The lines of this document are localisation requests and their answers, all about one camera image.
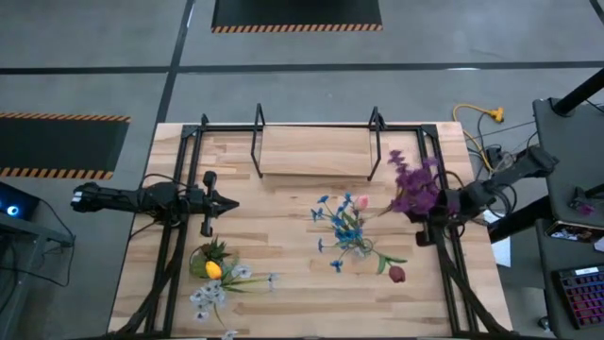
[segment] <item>gray floor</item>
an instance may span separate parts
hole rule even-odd
[[[0,0],[0,67],[167,66],[184,0]],[[484,62],[601,60],[604,26],[587,0],[382,0],[385,31],[211,35],[213,1],[197,0],[183,65],[329,62]],[[168,122],[249,122],[261,102],[267,120],[364,121],[379,106],[387,121],[444,121],[458,103],[504,107],[483,132],[532,120],[531,101],[562,96],[594,69],[180,75]],[[122,114],[133,118],[108,186],[134,188],[143,175],[165,75],[0,76],[0,111]],[[595,100],[604,101],[604,95]],[[476,133],[478,114],[462,111]],[[534,125],[485,138],[518,151]],[[72,212],[80,181],[9,178],[51,202],[77,235],[72,283],[39,282],[20,339],[92,336],[107,327],[132,214]],[[516,185],[519,206],[545,194],[541,180]],[[41,211],[38,218],[56,222]],[[65,274],[67,257],[48,257],[44,273]],[[504,280],[514,328],[545,314],[543,295]]]

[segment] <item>blue light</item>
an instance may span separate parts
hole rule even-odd
[[[19,208],[15,207],[15,206],[10,206],[7,209],[7,213],[9,216],[16,216],[17,213],[19,213]]]

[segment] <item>wooden table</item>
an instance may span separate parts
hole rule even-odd
[[[158,126],[147,173],[172,176],[182,124]],[[445,167],[464,182],[473,179],[472,167],[458,123],[438,123]],[[229,293],[221,317],[239,337],[401,337],[449,335],[445,294],[434,246],[419,247],[414,234],[421,229],[402,214],[388,213],[368,220],[365,236],[384,253],[409,261],[403,266],[407,281],[393,283],[388,275],[376,275],[378,259],[356,261],[344,257],[343,273],[329,263],[339,256],[335,250],[317,250],[317,241],[334,241],[331,232],[313,223],[310,209],[319,196],[342,200],[346,192],[369,195],[367,213],[378,212],[393,197],[395,172],[386,164],[390,150],[403,150],[407,161],[419,164],[416,137],[407,132],[382,132],[384,160],[373,181],[366,178],[265,176],[260,179],[250,158],[250,132],[205,133],[197,170],[197,182],[205,171],[218,174],[216,189],[241,206],[213,220],[214,234],[237,252],[255,275],[280,274],[271,294]],[[185,164],[186,178],[188,164]],[[215,316],[200,324],[189,295],[204,281],[189,273],[189,255],[207,238],[199,234],[200,215],[192,216],[187,235],[185,260],[178,288],[174,337],[221,336],[224,329]],[[133,230],[151,221],[141,215]],[[138,234],[126,253],[124,270],[109,323],[111,331],[123,326],[148,293],[157,258],[160,227]],[[485,307],[504,327],[511,321],[501,288],[489,236],[484,227],[468,224],[462,246],[470,283]],[[266,283],[254,286],[265,290]],[[461,294],[456,300],[462,325]],[[159,310],[159,323],[163,311]]]

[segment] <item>keyboard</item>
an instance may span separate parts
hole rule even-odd
[[[604,265],[561,270],[554,282],[576,329],[604,325]]]

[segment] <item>yellow flower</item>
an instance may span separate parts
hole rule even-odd
[[[206,262],[206,273],[208,273],[208,277],[212,280],[219,280],[223,276],[223,270],[220,268],[220,265],[213,261]]]

